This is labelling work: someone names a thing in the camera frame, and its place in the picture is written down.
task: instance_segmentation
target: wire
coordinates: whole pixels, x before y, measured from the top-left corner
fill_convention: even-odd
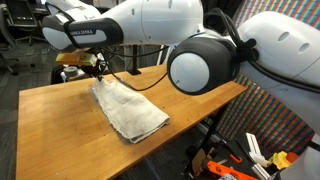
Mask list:
[[[292,86],[292,87],[296,87],[299,89],[303,89],[306,91],[310,91],[310,92],[314,92],[314,93],[318,93],[320,94],[320,89],[316,86],[312,86],[303,82],[299,82],[293,79],[288,79],[286,77],[283,77],[279,74],[275,74],[274,72],[271,72],[269,70],[267,70],[266,68],[262,67],[261,65],[259,65],[258,63],[254,62],[254,61],[248,61],[250,63],[250,65],[252,67],[254,67],[257,71],[259,71],[261,74],[275,80],[278,81],[280,83]]]
[[[116,53],[116,52],[114,52],[114,51],[110,51],[110,50],[108,50],[108,49],[106,49],[106,48],[103,48],[103,49],[104,49],[105,51],[111,53],[111,54],[115,54],[115,55],[118,55],[118,56],[123,56],[123,57],[143,57],[143,56],[149,56],[149,55],[151,55],[151,54],[158,53],[158,52],[163,51],[163,50],[168,49],[168,48],[169,48],[169,46],[166,46],[166,47],[164,47],[164,48],[162,48],[162,49],[159,49],[159,50],[157,50],[157,51],[153,51],[153,52],[146,53],[146,54],[140,54],[140,55],[125,55],[125,54]]]
[[[129,68],[129,66],[131,65],[131,63],[132,63],[132,59],[130,60],[130,62],[129,62],[129,64],[127,65],[127,67],[126,67],[126,71],[128,70],[128,68]]]
[[[112,75],[114,78],[116,78],[121,84],[127,86],[128,88],[130,88],[130,89],[132,89],[132,90],[134,90],[134,91],[145,91],[145,90],[148,90],[148,89],[154,87],[155,85],[157,85],[157,84],[158,84],[160,81],[162,81],[163,78],[165,78],[166,75],[167,75],[167,72],[166,72],[159,80],[157,80],[157,81],[156,81],[155,83],[153,83],[152,85],[150,85],[150,86],[148,86],[148,87],[146,87],[146,88],[137,89],[137,88],[133,87],[131,84],[127,83],[125,80],[121,79],[120,77],[118,77],[117,75],[115,75],[115,74],[113,73],[113,71],[112,71],[112,69],[111,69],[111,63],[110,63],[109,60],[110,60],[115,54],[113,54],[113,55],[111,56],[111,58],[108,58],[108,60],[106,60],[106,58],[105,58],[105,56],[104,56],[104,53],[102,53],[101,49],[99,49],[99,50],[100,50],[100,53],[101,53],[102,56],[103,56],[103,59],[105,59],[105,62],[106,62],[106,64],[108,65],[108,70],[110,71],[111,75]]]
[[[234,43],[237,46],[242,44],[239,33],[238,33],[236,27],[234,26],[232,19],[228,15],[224,14],[221,11],[221,9],[219,9],[219,8],[212,8],[209,12],[207,12],[204,15],[204,19],[207,19],[210,15],[220,16],[223,24],[225,25],[225,27],[226,27],[228,33],[230,34],[230,37],[234,41]]]

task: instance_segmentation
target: wooden tabletop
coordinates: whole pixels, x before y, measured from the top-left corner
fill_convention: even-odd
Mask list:
[[[141,69],[138,76],[118,75],[134,87],[144,88],[165,71],[162,65]],[[17,179],[115,178],[245,90],[229,82],[204,95],[188,96],[165,77],[141,93],[170,116],[170,124],[138,144],[124,144],[88,91],[94,80],[20,92]]]

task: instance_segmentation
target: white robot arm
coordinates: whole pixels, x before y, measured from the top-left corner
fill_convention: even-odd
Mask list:
[[[168,76],[187,94],[206,93],[231,80],[240,68],[235,60],[249,60],[241,63],[241,73],[297,113],[316,133],[313,146],[279,174],[281,179],[320,179],[318,30],[285,15],[264,12],[245,22],[239,35],[229,32],[231,40],[203,27],[200,0],[127,0],[104,14],[77,0],[51,4],[60,7],[60,12],[45,17],[42,29],[57,49],[173,46]],[[224,20],[227,29],[234,29],[232,22]]]
[[[92,10],[93,6],[77,0],[48,3],[64,7],[42,22],[44,36],[59,50],[119,44],[172,45],[203,31],[203,10],[198,0],[128,0],[101,15]]]

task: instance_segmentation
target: white cloth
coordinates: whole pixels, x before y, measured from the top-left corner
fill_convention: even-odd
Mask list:
[[[168,124],[170,117],[142,94],[117,81],[96,80],[93,92],[109,122],[126,139],[137,143]]]
[[[237,179],[233,177],[231,174],[224,174],[218,180],[237,180]]]

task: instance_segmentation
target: wall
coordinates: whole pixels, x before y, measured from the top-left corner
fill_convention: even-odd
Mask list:
[[[233,20],[240,26],[263,11],[277,11],[320,29],[319,0],[244,0]],[[218,132],[227,138],[238,133],[254,133],[272,152],[303,151],[313,136],[303,120],[250,79],[239,76],[236,81],[248,90],[230,104]]]
[[[124,1],[125,0],[93,0],[93,4],[96,7],[113,8]]]

